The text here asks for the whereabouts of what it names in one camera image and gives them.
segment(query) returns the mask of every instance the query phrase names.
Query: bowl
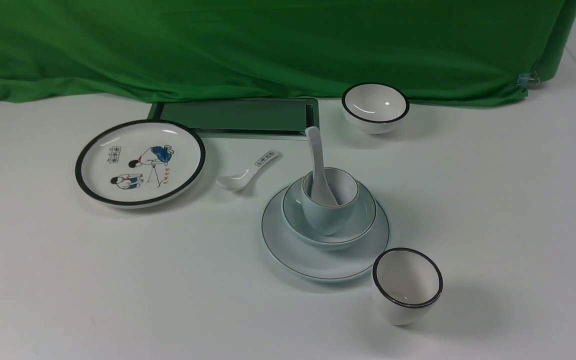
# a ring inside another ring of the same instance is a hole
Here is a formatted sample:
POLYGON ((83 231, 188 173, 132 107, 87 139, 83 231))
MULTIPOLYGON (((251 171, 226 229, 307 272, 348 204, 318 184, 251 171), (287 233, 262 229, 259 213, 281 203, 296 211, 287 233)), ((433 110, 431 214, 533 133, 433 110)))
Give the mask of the bowl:
POLYGON ((406 95, 386 84, 368 82, 347 89, 341 98, 343 115, 366 134, 395 130, 410 109, 406 95))
POLYGON ((375 201, 373 194, 361 182, 357 182, 359 194, 353 214, 350 215, 341 230, 332 235, 322 235, 311 227, 306 219, 306 214, 304 214, 302 208, 303 182, 304 177, 293 182, 281 199, 283 219, 297 238, 313 248, 326 251, 343 250, 362 242, 377 219, 377 201, 375 201))

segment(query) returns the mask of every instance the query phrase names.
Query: plate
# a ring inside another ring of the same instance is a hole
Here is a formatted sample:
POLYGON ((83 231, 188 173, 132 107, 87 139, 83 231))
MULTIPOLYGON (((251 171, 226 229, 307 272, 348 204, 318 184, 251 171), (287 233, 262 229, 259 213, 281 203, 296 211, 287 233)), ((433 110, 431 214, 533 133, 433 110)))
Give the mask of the plate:
POLYGON ((108 129, 81 151, 75 177, 91 198, 116 208, 146 208, 187 190, 206 161, 206 148, 187 127, 138 120, 108 129))
POLYGON ((354 246, 326 251, 300 241, 283 219, 282 198, 287 190, 279 191, 266 205, 261 231, 270 255, 288 271, 322 283, 349 281, 370 271, 375 259, 388 248, 391 229, 379 203, 372 227, 354 246))
POLYGON ((304 210, 302 210, 300 199, 303 180, 302 177, 290 185, 281 201, 281 210, 288 227, 307 244, 320 249, 341 250, 354 245, 354 242, 361 239, 362 235, 366 234, 375 222, 377 217, 375 199, 370 191, 361 182, 358 182, 359 198, 345 226, 332 235, 318 233, 308 224, 304 210))

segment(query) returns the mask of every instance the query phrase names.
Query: green cloth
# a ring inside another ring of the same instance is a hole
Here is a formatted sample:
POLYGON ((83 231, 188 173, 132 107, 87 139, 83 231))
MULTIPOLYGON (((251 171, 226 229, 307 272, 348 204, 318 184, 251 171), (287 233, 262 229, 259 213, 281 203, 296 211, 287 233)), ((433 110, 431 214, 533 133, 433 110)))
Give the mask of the green cloth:
POLYGON ((341 96, 521 100, 551 79, 576 0, 0 0, 0 100, 341 96))

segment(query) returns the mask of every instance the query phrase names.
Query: teacup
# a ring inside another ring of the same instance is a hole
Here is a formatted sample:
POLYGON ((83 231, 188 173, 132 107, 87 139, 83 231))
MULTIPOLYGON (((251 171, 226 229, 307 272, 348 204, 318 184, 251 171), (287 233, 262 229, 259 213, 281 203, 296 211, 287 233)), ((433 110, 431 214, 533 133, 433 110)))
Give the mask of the teacup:
POLYGON ((301 183, 301 207, 306 221, 322 235, 333 235, 341 230, 353 213, 359 198, 359 185, 354 177, 338 168, 324 168, 330 191, 338 205, 326 206, 311 198, 313 172, 309 172, 301 183))
POLYGON ((377 312, 392 325, 423 317, 444 288, 442 273, 430 258, 411 248, 391 248, 372 266, 373 300, 377 312))

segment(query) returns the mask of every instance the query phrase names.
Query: spoon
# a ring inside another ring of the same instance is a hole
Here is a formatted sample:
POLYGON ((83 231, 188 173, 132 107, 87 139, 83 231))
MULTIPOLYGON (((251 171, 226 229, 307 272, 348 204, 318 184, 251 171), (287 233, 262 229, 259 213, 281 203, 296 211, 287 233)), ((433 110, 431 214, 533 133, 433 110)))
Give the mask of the spoon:
POLYGON ((270 150, 264 153, 262 157, 259 157, 259 159, 254 162, 251 168, 234 175, 219 176, 217 178, 217 182, 229 191, 240 191, 248 186, 250 180, 255 177, 255 174, 259 171, 259 169, 261 169, 261 167, 265 166, 265 164, 268 164, 270 160, 279 157, 279 155, 281 155, 281 152, 277 150, 270 150))
POLYGON ((306 129, 306 137, 312 153, 312 184, 310 186, 310 198, 325 207, 338 206, 337 199, 330 190, 329 183, 324 173, 324 150, 322 149, 322 133, 315 126, 306 129))

